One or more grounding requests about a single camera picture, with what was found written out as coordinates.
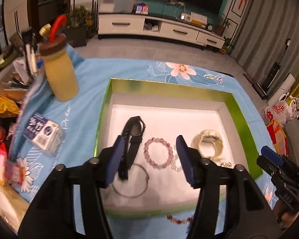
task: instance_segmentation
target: pink beaded bracelet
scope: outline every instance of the pink beaded bracelet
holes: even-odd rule
[[[161,143],[163,146],[165,146],[168,150],[168,159],[164,164],[158,165],[157,163],[155,163],[149,155],[148,149],[149,149],[149,145],[151,143]],[[153,137],[152,139],[149,139],[145,145],[144,145],[144,156],[146,161],[154,168],[154,169],[163,169],[166,168],[166,166],[171,164],[171,161],[174,159],[174,154],[173,154],[173,148],[171,147],[171,144],[166,142],[164,139],[162,138],[155,138]]]

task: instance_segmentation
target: curtain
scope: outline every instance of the curtain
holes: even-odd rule
[[[251,0],[244,24],[233,40],[233,57],[243,69],[262,83],[274,62],[280,63],[285,41],[290,46],[281,61],[281,69],[268,91],[271,96],[290,72],[299,73],[299,1]]]

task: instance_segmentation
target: hand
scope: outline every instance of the hand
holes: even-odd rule
[[[282,228],[289,228],[299,216],[299,212],[288,211],[287,206],[281,199],[278,199],[276,205],[274,206],[273,214],[276,219],[281,216],[281,220],[284,222]]]

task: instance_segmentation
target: tv stand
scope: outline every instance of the tv stand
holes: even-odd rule
[[[151,21],[158,25],[158,31],[144,28]],[[198,25],[160,14],[99,14],[98,35],[103,37],[138,37],[168,40],[182,44],[192,44],[203,49],[212,46],[213,51],[222,48],[224,39]]]

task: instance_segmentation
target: gray floor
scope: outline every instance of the gray floor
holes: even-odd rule
[[[245,71],[228,55],[214,53],[208,50],[143,39],[92,39],[86,47],[76,50],[84,58],[126,58],[147,59],[183,63],[191,66],[221,71],[233,75],[251,98],[257,110],[267,106],[262,101],[249,81],[243,76]]]

